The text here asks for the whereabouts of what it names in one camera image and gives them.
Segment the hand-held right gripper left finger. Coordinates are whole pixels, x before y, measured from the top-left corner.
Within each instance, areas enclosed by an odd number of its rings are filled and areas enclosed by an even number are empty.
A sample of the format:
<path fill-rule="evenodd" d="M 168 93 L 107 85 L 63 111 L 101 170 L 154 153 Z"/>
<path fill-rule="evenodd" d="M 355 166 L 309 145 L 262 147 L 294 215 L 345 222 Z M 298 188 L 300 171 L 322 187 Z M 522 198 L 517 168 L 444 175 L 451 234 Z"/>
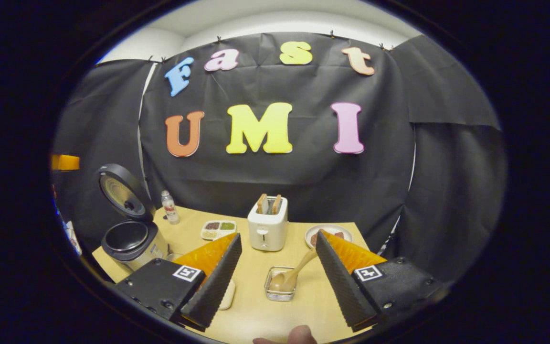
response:
<path fill-rule="evenodd" d="M 241 235 L 232 233 L 174 261 L 155 258 L 114 289 L 169 322 L 203 332 L 220 307 L 241 254 Z"/>

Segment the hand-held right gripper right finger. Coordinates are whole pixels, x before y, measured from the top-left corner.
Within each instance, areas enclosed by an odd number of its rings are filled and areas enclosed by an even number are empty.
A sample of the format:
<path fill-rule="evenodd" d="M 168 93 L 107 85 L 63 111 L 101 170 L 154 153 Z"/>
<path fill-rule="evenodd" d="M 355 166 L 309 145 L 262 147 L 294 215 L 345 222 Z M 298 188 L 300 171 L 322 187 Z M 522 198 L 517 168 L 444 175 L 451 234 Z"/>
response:
<path fill-rule="evenodd" d="M 387 329 L 447 295 L 447 284 L 406 257 L 386 260 L 320 230 L 315 248 L 347 326 Z"/>

